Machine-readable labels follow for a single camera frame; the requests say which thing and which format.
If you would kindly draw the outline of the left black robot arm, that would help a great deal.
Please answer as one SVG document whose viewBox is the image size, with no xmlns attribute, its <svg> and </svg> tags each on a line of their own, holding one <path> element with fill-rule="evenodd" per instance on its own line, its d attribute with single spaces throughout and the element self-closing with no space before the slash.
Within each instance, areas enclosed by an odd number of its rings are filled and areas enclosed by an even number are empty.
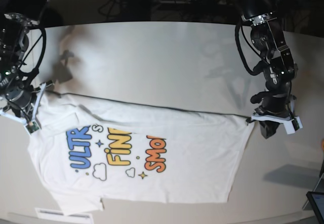
<svg viewBox="0 0 324 224">
<path fill-rule="evenodd" d="M 259 122 L 264 138 L 272 137 L 283 125 L 287 134 L 302 128 L 301 120 L 295 115 L 296 97 L 292 94 L 292 81 L 298 70 L 292 53 L 286 44 L 281 21 L 274 0 L 234 0 L 240 11 L 235 26 L 235 43 L 245 70 L 252 76 L 263 74 L 265 90 L 253 95 L 252 104 L 258 104 L 247 123 Z M 243 25 L 251 26 L 250 38 L 246 43 L 260 58 L 254 68 L 248 66 L 243 53 L 240 36 Z"/>
</svg>

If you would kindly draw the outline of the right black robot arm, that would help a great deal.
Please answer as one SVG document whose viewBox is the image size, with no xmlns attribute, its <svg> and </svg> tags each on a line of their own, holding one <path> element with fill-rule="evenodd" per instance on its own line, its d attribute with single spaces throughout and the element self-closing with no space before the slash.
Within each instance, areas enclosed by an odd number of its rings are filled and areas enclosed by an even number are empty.
<svg viewBox="0 0 324 224">
<path fill-rule="evenodd" d="M 41 18 L 49 0 L 8 0 L 1 12 L 1 98 L 7 101 L 3 112 L 12 110 L 16 117 L 30 122 L 35 117 L 38 91 L 31 82 L 39 73 L 46 49 L 46 31 Z M 28 33 L 41 32 L 42 50 L 37 64 L 30 72 L 22 66 L 31 49 Z"/>
</svg>

